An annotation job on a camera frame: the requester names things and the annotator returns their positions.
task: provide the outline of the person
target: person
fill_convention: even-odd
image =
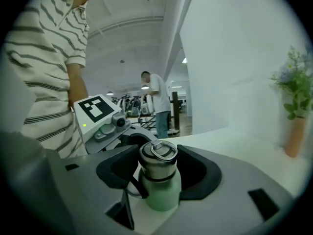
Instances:
[[[151,91],[148,93],[153,97],[153,105],[156,112],[156,131],[159,139],[168,138],[168,116],[171,112],[171,103],[168,98],[166,85],[157,74],[144,71],[141,74],[144,83],[150,83]]]
[[[61,158],[86,155],[74,120],[75,101],[88,97],[88,0],[30,0],[8,33],[1,57],[36,96],[21,133]]]

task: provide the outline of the bottle handle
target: bottle handle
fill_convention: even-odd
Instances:
[[[128,188],[126,188],[126,191],[130,196],[133,196],[135,198],[140,198],[140,199],[145,199],[149,196],[145,187],[142,184],[140,184],[134,176],[131,177],[130,182],[136,187],[136,189],[139,192],[139,195],[138,195],[136,193],[131,192]]]

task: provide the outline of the black strap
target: black strap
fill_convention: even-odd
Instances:
[[[131,178],[131,183],[136,187],[143,199],[149,196],[145,187],[143,187],[143,185],[140,184],[134,176]]]

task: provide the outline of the jeans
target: jeans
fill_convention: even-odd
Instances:
[[[159,112],[156,114],[156,131],[158,139],[168,138],[167,130],[167,117],[170,112]]]

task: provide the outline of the striped shirt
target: striped shirt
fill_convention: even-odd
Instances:
[[[89,30],[86,5],[72,9],[73,1],[31,0],[2,50],[37,97],[21,133],[56,150],[61,158],[87,154],[68,100],[66,65],[85,66]]]

